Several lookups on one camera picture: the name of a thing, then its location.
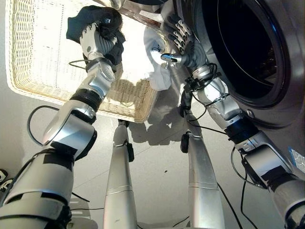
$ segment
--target dark cloth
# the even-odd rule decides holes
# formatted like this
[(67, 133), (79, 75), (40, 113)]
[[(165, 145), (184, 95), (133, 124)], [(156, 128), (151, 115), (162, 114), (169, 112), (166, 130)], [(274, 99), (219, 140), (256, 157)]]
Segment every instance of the dark cloth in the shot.
[(92, 23), (96, 23), (99, 33), (108, 40), (117, 37), (118, 41), (113, 49), (105, 55), (112, 64), (117, 65), (122, 61), (124, 51), (124, 35), (120, 32), (122, 17), (120, 13), (110, 7), (85, 6), (74, 18), (68, 18), (66, 38), (80, 43), (82, 31)]

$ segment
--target gray floor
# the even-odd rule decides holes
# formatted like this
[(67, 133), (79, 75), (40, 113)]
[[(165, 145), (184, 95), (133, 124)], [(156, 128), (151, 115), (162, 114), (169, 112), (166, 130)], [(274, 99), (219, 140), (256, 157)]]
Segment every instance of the gray floor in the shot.
[[(6, 84), (4, 64), (4, 0), (0, 1), (0, 168), (14, 176), (40, 148), (27, 135), (26, 120), (29, 113), (43, 101), (18, 95)], [(130, 163), (132, 184), (136, 201), (137, 218), (143, 228), (156, 224), (172, 226), (188, 215), (188, 155), (180, 151), (183, 119), (177, 113), (182, 79), (174, 80), (173, 86), (162, 91), (148, 121), (130, 125), (130, 140), (135, 151), (135, 160)], [(200, 115), (202, 107), (195, 102), (192, 108)], [(33, 118), (33, 131), (41, 136), (45, 126), (54, 115), (53, 111), (42, 110)], [(206, 115), (201, 125), (218, 127)], [(89, 205), (72, 197), (71, 208), (103, 206), (107, 185), (108, 168), (112, 153), (112, 134), (117, 121), (98, 116), (94, 124), (98, 131), (97, 141), (87, 157), (75, 163), (74, 188), (77, 194), (90, 200)], [(244, 228), (252, 226), (239, 210), (242, 181), (235, 175), (230, 164), (232, 142), (227, 137), (203, 130), (204, 141), (209, 151), (216, 177), (222, 185)], [(236, 167), (242, 173), (240, 157), (235, 155)], [(238, 228), (224, 199), (225, 224), (228, 229)], [(283, 228), (269, 193), (246, 186), (244, 211), (260, 229)], [(73, 228), (102, 228), (103, 210), (75, 211)]]

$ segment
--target washing machine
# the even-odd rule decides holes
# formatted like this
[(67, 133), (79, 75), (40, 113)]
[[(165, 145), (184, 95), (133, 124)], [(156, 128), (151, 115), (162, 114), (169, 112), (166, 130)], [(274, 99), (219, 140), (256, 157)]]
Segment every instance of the washing machine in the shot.
[(193, 26), (241, 109), (300, 166), (305, 155), (305, 1), (187, 0), (176, 1), (175, 7)]

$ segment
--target black cable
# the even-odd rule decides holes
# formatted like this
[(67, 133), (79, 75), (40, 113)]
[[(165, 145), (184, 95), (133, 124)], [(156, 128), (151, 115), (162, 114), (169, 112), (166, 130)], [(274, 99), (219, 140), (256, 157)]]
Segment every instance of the black cable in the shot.
[(201, 126), (201, 125), (195, 125), (195, 124), (191, 123), (190, 120), (187, 120), (187, 122), (188, 122), (189, 124), (191, 124), (192, 126), (200, 127), (200, 128), (202, 128), (202, 129), (212, 130), (212, 131), (218, 132), (218, 133), (220, 133), (220, 134), (226, 135), (225, 132), (221, 132), (221, 131), (218, 131), (218, 130), (214, 130), (214, 129), (212, 129), (212, 128), (208, 128), (208, 127)]
[(207, 83), (207, 84), (205, 84), (204, 85), (204, 88), (207, 86), (207, 85), (209, 85), (216, 77), (217, 77), (217, 64), (215, 64), (215, 63), (209, 63), (208, 64), (208, 66), (213, 66), (213, 68), (212, 68), (212, 70), (211, 70), (211, 72), (213, 73), (213, 76), (212, 76), (212, 78), (209, 80), (209, 82)]
[(178, 223), (176, 223), (175, 225), (173, 225), (173, 228), (174, 228), (175, 226), (177, 226), (178, 224), (180, 224), (180, 223), (186, 221), (189, 217), (190, 217), (190, 216), (186, 217), (184, 220), (181, 220), (180, 222), (178, 222)]
[(42, 106), (38, 106), (36, 107), (29, 115), (28, 117), (28, 120), (27, 120), (27, 131), (28, 131), (28, 134), (30, 136), (30, 138), (38, 145), (42, 146), (42, 143), (40, 141), (38, 141), (34, 135), (32, 134), (32, 131), (31, 131), (31, 119), (33, 117), (33, 115), (35, 114), (36, 111), (38, 111), (39, 109), (41, 108), (49, 108), (49, 109), (53, 109), (55, 111), (58, 111), (59, 109), (56, 108), (56, 107), (53, 107), (53, 106), (48, 106), (48, 105), (42, 105)]
[(72, 63), (77, 63), (77, 62), (83, 62), (83, 61), (87, 61), (87, 62), (90, 62), (90, 60), (77, 60), (77, 61), (71, 61), (71, 62), (69, 62), (68, 64), (70, 65), (70, 66), (73, 66), (73, 67), (76, 67), (76, 68), (81, 68), (81, 69), (84, 69), (84, 70), (86, 70), (86, 68), (83, 68), (83, 67), (80, 67), (80, 66), (78, 66), (78, 65), (75, 65), (75, 64), (72, 64)]
[(74, 192), (72, 192), (72, 195), (74, 195), (74, 196), (78, 197), (79, 199), (82, 199), (82, 200), (84, 200), (84, 201), (86, 201), (86, 202), (90, 202), (89, 200), (87, 200), (87, 199), (85, 199), (84, 197), (81, 197), (81, 196), (75, 194)]
[(205, 115), (206, 111), (207, 111), (207, 109), (205, 108), (205, 109), (204, 109), (204, 112), (202, 113), (202, 115), (200, 115), (198, 118), (189, 120), (189, 122), (193, 122), (193, 121), (196, 121), (196, 120), (200, 119), (202, 116)]
[(140, 229), (144, 229), (144, 228), (140, 227), (140, 225), (139, 225), (139, 224), (137, 224), (137, 226), (138, 226)]
[(243, 180), (244, 182), (247, 182), (248, 184), (253, 185), (253, 186), (255, 186), (255, 187), (259, 187), (259, 188), (264, 189), (261, 185), (259, 185), (259, 184), (254, 184), (254, 183), (252, 183), (252, 182), (250, 182), (250, 181), (244, 179), (243, 176), (240, 175), (240, 173), (237, 171), (237, 169), (235, 168), (235, 165), (234, 165), (234, 161), (233, 161), (234, 151), (235, 151), (235, 146), (233, 147), (232, 152), (231, 152), (231, 164), (232, 164), (232, 167), (233, 167), (233, 170), (235, 171), (235, 173), (236, 173), (236, 174), (239, 176), (239, 178), (240, 178), (241, 180)]
[(230, 95), (229, 93), (223, 93), (219, 98), (217, 98), (217, 99), (215, 99), (213, 102), (211, 102), (211, 103), (205, 105), (205, 107), (211, 106), (211, 105), (213, 105), (214, 103), (221, 101), (221, 99), (224, 99), (224, 98), (226, 98), (226, 97), (229, 96), (229, 95)]
[(231, 203), (230, 203), (228, 197), (227, 197), (226, 194), (224, 193), (223, 188), (220, 186), (219, 183), (217, 183), (217, 184), (218, 184), (218, 186), (219, 186), (221, 192), (223, 193), (223, 196), (224, 196), (225, 200), (227, 201), (227, 203), (228, 203), (228, 205), (229, 205), (231, 211), (233, 212), (233, 215), (234, 215), (234, 217), (235, 217), (235, 219), (236, 219), (236, 222), (237, 222), (239, 228), (240, 228), (240, 229), (243, 229), (243, 227), (242, 227), (242, 225), (241, 225), (241, 223), (240, 223), (240, 221), (239, 221), (239, 219), (238, 219), (238, 217), (237, 217), (237, 214), (236, 214), (235, 211), (234, 211), (234, 208), (232, 207), (232, 205), (231, 205)]
[(197, 99), (193, 92), (191, 92), (191, 93), (192, 93), (193, 98), (195, 100), (197, 100), (197, 102), (201, 103), (205, 107), (205, 104), (203, 102), (201, 102), (199, 99)]
[[(244, 179), (247, 180), (248, 178), (248, 174), (247, 174), (247, 171), (246, 169), (244, 170), (245, 172), (245, 176), (244, 176)], [(241, 198), (241, 201), (240, 201), (240, 211), (242, 213), (242, 215), (252, 224), (252, 226), (257, 229), (257, 226), (252, 222), (252, 220), (250, 220), (249, 217), (246, 216), (246, 214), (244, 213), (244, 209), (243, 209), (243, 206), (244, 206), (244, 191), (245, 191), (245, 187), (246, 187), (246, 182), (244, 181), (244, 184), (243, 184), (243, 190), (242, 190), (242, 198)]]
[(71, 211), (74, 211), (74, 210), (102, 210), (104, 208), (74, 208), (74, 209), (71, 209)]

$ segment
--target wicker basket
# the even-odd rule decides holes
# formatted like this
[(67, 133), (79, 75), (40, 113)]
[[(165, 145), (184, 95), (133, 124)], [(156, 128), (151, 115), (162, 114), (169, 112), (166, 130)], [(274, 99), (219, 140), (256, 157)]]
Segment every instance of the wicker basket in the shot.
[[(6, 72), (10, 89), (55, 104), (69, 100), (86, 72), (68, 65), (82, 59), (82, 51), (79, 44), (65, 37), (67, 18), (92, 4), (89, 0), (6, 0)], [(144, 31), (145, 25), (123, 16), (123, 62), (117, 66), (116, 80), (98, 114), (141, 123), (148, 118), (157, 91), (141, 79), (144, 72), (137, 68), (141, 65), (138, 61), (147, 56), (144, 45), (140, 45), (142, 36), (131, 32), (135, 29)], [(133, 51), (127, 50), (134, 45), (129, 42), (139, 45)]]

